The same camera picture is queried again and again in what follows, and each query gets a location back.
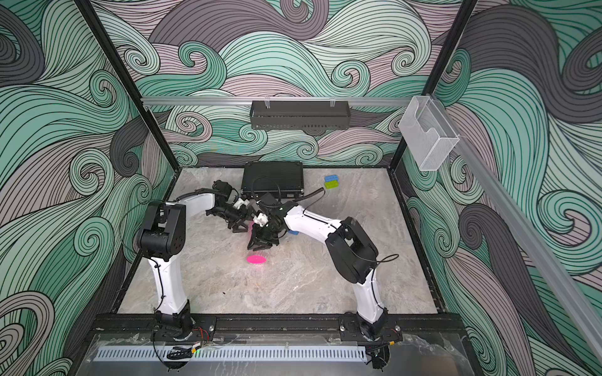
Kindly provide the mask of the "clear bubble wrap sheet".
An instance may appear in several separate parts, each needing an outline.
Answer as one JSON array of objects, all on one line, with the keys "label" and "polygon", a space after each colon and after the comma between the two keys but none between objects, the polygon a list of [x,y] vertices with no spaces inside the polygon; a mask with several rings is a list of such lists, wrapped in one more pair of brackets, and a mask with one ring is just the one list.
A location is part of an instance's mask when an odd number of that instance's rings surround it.
[{"label": "clear bubble wrap sheet", "polygon": [[269,250],[274,246],[274,239],[258,224],[249,226],[249,243],[247,244],[246,261],[251,265],[264,264]]}]

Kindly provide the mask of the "pink plastic wine glass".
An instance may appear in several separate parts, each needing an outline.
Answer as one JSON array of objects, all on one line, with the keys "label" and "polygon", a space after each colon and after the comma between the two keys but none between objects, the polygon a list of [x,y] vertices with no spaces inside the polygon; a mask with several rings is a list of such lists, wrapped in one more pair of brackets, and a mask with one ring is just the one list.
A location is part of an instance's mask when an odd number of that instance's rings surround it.
[{"label": "pink plastic wine glass", "polygon": [[247,250],[247,255],[246,255],[246,261],[249,264],[253,264],[253,265],[259,265],[259,264],[266,263],[267,254],[266,254],[265,250],[255,250],[255,245],[252,244],[254,242],[253,225],[249,226],[248,238],[249,238],[249,241],[248,241],[248,250]]}]

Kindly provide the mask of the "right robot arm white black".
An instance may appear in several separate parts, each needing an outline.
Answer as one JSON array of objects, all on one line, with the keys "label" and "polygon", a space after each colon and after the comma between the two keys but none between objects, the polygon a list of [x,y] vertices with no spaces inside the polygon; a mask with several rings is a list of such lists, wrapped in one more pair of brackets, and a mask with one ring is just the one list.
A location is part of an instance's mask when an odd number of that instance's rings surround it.
[{"label": "right robot arm white black", "polygon": [[282,205],[260,205],[252,221],[248,249],[259,251],[279,244],[289,231],[301,233],[324,244],[336,271],[353,285],[357,319],[362,335],[376,341],[383,333],[388,309],[380,296],[376,245],[360,223],[352,218],[330,219],[308,211],[294,201]]}]

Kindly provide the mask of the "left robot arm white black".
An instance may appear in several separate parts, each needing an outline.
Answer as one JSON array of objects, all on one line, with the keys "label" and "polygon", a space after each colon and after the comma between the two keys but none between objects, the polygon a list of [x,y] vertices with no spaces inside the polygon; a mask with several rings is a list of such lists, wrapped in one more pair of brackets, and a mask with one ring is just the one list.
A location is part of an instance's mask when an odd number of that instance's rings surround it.
[{"label": "left robot arm white black", "polygon": [[223,219],[233,233],[244,233],[250,202],[229,183],[216,180],[210,188],[181,194],[172,201],[153,201],[146,209],[136,236],[136,246],[153,268],[160,324],[190,328],[190,301],[183,289],[180,252],[187,239],[187,221],[198,214]]}]

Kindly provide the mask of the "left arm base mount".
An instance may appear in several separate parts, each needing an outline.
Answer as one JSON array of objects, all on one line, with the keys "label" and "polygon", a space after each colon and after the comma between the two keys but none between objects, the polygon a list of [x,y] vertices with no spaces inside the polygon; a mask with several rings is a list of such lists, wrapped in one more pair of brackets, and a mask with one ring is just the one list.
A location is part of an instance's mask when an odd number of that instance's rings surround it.
[{"label": "left arm base mount", "polygon": [[213,339],[217,316],[192,313],[190,324],[155,321],[150,327],[160,342],[209,342]]}]

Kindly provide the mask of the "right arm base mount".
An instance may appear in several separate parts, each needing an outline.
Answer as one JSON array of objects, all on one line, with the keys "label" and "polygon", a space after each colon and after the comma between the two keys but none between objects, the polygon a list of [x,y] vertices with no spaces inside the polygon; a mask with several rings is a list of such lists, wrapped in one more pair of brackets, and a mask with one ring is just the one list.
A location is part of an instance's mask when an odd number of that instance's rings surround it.
[{"label": "right arm base mount", "polygon": [[340,338],[343,342],[401,342],[403,335],[398,316],[385,312],[375,323],[357,313],[339,316]]}]

